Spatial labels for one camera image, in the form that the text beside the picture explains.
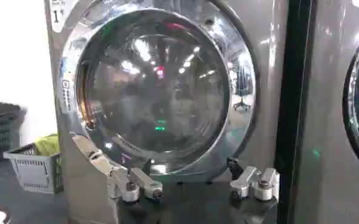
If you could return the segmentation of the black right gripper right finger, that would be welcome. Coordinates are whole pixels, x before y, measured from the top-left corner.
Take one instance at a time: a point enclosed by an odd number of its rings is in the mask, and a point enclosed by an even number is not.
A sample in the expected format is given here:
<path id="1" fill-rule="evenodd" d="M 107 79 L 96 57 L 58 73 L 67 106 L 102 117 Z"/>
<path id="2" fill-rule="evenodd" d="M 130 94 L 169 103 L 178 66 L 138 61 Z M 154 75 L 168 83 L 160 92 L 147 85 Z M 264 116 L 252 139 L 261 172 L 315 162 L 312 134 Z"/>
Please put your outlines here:
<path id="1" fill-rule="evenodd" d="M 243 168 L 235 158 L 227 158 L 227 167 L 232 177 L 230 190 L 238 200 L 252 195 L 259 201 L 279 201 L 280 173 L 275 168 Z"/>

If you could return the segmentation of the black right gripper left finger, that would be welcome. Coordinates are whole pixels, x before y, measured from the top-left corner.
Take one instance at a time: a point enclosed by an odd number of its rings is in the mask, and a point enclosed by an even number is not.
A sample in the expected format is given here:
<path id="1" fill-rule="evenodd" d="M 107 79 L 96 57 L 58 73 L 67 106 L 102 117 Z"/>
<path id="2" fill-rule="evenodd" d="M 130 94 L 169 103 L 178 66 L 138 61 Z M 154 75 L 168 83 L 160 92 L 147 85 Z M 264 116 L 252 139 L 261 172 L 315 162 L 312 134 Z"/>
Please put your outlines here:
<path id="1" fill-rule="evenodd" d="M 84 136 L 73 136 L 72 141 L 88 162 L 107 177 L 108 198 L 120 198 L 126 203 L 137 202 L 141 195 L 157 201 L 163 198 L 163 184 L 153 180 L 144 169 L 125 168 L 110 161 L 101 149 Z"/>

